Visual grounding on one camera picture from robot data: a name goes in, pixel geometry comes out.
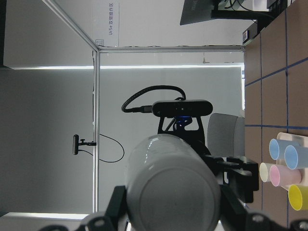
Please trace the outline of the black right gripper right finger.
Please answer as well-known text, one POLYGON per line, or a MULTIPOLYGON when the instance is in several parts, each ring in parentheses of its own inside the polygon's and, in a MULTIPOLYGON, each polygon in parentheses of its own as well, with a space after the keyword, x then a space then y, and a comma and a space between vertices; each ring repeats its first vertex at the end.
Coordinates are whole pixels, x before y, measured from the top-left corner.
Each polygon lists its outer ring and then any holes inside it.
POLYGON ((285 231, 283 227, 260 212, 246 209, 234 192, 220 185, 220 221, 226 231, 285 231))

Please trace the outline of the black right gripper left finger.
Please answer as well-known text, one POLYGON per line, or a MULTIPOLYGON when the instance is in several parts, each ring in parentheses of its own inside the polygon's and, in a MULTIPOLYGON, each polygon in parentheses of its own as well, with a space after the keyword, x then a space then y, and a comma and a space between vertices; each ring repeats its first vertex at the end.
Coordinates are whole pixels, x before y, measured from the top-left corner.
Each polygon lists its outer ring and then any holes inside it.
POLYGON ((127 211, 126 187, 115 186, 105 212, 95 212, 81 221, 82 231, 117 231, 118 222, 127 211))

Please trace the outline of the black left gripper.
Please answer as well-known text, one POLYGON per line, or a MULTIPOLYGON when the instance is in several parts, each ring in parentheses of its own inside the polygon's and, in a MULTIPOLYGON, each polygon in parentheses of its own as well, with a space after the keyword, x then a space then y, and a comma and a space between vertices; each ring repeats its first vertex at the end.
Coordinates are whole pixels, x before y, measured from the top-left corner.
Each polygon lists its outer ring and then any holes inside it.
POLYGON ((175 117, 166 129, 160 118, 159 134, 170 134, 185 140, 201 157, 221 184, 229 186, 244 203, 252 203, 257 191, 257 163, 244 156, 213 156, 207 147, 207 132, 200 117, 175 117))

